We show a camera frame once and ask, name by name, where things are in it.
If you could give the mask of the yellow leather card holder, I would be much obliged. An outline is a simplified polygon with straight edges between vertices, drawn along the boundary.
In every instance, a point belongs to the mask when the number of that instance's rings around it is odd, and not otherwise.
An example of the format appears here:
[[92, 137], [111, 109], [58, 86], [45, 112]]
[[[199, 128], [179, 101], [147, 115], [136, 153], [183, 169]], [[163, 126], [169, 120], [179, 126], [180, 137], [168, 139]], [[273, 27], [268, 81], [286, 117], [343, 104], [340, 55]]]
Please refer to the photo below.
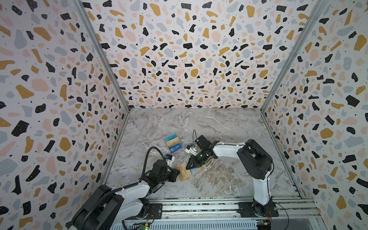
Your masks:
[[187, 166], [187, 163], [182, 163], [175, 167], [177, 170], [179, 170], [180, 181], [184, 181], [190, 177], [193, 177], [195, 174], [204, 170], [203, 167], [187, 170], [186, 166]]

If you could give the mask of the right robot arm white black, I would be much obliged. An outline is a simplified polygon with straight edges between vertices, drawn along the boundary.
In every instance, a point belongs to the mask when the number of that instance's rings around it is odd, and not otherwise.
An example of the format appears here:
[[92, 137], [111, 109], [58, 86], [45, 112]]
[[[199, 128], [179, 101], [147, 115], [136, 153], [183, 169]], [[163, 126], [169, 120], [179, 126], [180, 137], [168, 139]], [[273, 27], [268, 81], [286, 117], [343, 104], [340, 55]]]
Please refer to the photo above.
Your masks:
[[244, 143], [210, 142], [204, 136], [200, 136], [195, 140], [195, 145], [199, 148], [199, 152], [189, 158], [187, 170], [200, 168], [210, 159], [222, 157], [237, 159], [253, 178], [255, 204], [264, 207], [270, 203], [269, 176], [274, 165], [273, 159], [255, 140], [249, 139]]

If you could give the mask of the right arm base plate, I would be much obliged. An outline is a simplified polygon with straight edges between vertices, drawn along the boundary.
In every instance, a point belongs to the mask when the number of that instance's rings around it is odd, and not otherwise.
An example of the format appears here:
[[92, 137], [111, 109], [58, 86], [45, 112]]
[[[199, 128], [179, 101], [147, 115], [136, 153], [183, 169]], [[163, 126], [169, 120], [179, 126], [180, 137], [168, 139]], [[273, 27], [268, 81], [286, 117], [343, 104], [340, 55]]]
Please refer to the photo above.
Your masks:
[[252, 202], [240, 202], [238, 205], [238, 213], [242, 218], [273, 218], [279, 216], [276, 204], [271, 200], [265, 206], [255, 200]]

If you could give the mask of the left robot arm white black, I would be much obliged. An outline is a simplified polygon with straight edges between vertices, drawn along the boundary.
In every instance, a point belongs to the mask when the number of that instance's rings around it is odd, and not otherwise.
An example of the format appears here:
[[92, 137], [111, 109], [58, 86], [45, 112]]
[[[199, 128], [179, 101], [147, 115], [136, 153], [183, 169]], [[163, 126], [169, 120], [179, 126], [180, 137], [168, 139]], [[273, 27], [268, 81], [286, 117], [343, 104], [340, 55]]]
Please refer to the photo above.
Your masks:
[[157, 192], [166, 182], [175, 182], [180, 171], [165, 159], [143, 171], [133, 184], [112, 189], [101, 185], [77, 211], [71, 225], [78, 230], [109, 230], [114, 224], [131, 217], [145, 219], [149, 213], [147, 196]]

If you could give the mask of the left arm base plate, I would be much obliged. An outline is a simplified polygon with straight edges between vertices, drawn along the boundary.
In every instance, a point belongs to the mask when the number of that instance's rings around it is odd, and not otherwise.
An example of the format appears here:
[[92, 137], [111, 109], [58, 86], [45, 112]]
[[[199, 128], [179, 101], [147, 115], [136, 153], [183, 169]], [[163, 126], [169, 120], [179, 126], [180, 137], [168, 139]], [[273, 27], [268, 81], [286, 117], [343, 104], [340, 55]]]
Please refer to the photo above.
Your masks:
[[138, 215], [127, 218], [127, 220], [150, 220], [150, 219], [161, 219], [163, 214], [163, 204], [148, 204], [143, 207], [143, 211], [141, 211]]

